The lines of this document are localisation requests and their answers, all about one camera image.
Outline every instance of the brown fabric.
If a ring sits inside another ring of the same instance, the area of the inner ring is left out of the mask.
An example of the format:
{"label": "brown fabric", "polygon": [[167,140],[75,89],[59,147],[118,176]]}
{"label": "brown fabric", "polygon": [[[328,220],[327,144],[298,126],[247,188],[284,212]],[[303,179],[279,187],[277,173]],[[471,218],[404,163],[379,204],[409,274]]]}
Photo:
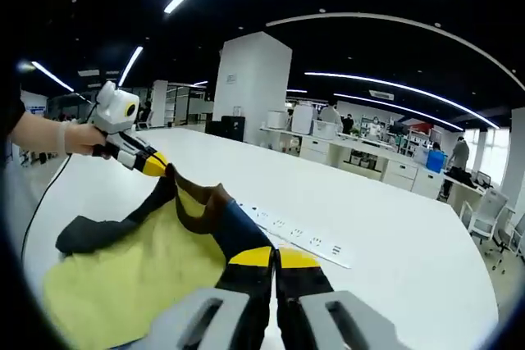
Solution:
{"label": "brown fabric", "polygon": [[221,225],[222,213],[232,197],[225,191],[222,184],[215,187],[203,187],[184,178],[172,165],[166,167],[166,177],[173,179],[178,187],[186,191],[195,201],[203,204],[204,213],[201,217],[193,217],[186,213],[179,194],[175,193],[177,216],[180,223],[192,233],[210,234]]}

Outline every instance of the black sleeve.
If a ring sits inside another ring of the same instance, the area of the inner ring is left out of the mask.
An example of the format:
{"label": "black sleeve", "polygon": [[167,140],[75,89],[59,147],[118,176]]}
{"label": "black sleeve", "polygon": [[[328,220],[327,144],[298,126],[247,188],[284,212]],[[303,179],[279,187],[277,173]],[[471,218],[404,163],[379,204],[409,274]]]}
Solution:
{"label": "black sleeve", "polygon": [[6,119],[6,134],[9,135],[16,124],[24,115],[25,106],[20,99],[19,89],[9,89],[9,98],[7,101],[7,119]]}

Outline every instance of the power strip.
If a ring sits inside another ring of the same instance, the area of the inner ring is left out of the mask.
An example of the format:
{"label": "power strip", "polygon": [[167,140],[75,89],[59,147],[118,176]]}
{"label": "power strip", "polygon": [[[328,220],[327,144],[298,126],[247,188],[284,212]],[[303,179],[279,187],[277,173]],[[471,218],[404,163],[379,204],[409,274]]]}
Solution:
{"label": "power strip", "polygon": [[331,242],[329,239],[315,234],[314,231],[306,230],[292,220],[283,219],[278,215],[263,211],[253,204],[242,202],[238,202],[238,204],[246,215],[268,233],[338,266],[350,268],[352,257],[348,248]]}

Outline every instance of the window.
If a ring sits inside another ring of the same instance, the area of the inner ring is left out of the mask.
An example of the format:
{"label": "window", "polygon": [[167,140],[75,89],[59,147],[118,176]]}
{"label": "window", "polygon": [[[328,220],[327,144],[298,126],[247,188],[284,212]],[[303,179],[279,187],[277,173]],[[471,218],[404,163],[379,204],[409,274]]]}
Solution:
{"label": "window", "polygon": [[468,144],[468,148],[470,149],[470,154],[468,155],[467,161],[467,171],[472,171],[472,169],[474,168],[474,162],[476,161],[477,142],[479,141],[479,129],[465,130],[465,134],[463,136]]}
{"label": "window", "polygon": [[501,184],[509,155],[509,129],[489,129],[486,132],[481,172],[489,175],[492,182]]}

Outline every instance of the cable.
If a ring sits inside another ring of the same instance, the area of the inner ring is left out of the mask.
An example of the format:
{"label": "cable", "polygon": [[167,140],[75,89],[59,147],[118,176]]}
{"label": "cable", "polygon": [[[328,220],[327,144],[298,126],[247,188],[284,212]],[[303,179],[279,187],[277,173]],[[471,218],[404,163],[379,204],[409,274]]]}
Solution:
{"label": "cable", "polygon": [[[97,107],[97,105],[98,105],[98,104],[95,103],[95,105],[93,106],[93,108],[91,108],[91,111],[89,112],[88,117],[86,118],[86,121],[85,121],[84,123],[82,123],[82,125],[89,123],[89,118],[90,118],[91,115],[93,114],[93,111],[95,111],[95,108]],[[58,179],[58,177],[60,177],[60,175],[62,174],[62,172],[66,169],[66,167],[67,167],[67,165],[69,164],[69,162],[70,162],[72,156],[73,156],[73,155],[68,154],[68,158],[66,159],[66,162],[62,165],[62,168],[60,169],[60,171],[58,172],[58,174],[55,175],[55,177],[52,179],[52,181],[49,183],[49,185],[48,185],[48,186],[46,187],[46,189],[43,191],[42,197],[40,198],[39,203],[36,205],[36,208],[34,209],[33,215],[31,216],[30,223],[27,225],[27,228],[25,229],[25,233],[24,233],[24,241],[22,242],[22,252],[21,252],[22,265],[24,264],[24,254],[25,254],[25,245],[26,245],[26,243],[27,243],[27,236],[28,236],[29,233],[30,233],[30,228],[31,228],[31,225],[33,224],[34,217],[36,216],[37,212],[39,211],[40,204],[42,204],[43,198],[46,197],[46,194],[48,193],[48,190],[51,188],[51,186],[53,186],[53,184],[54,184],[55,181]]]}

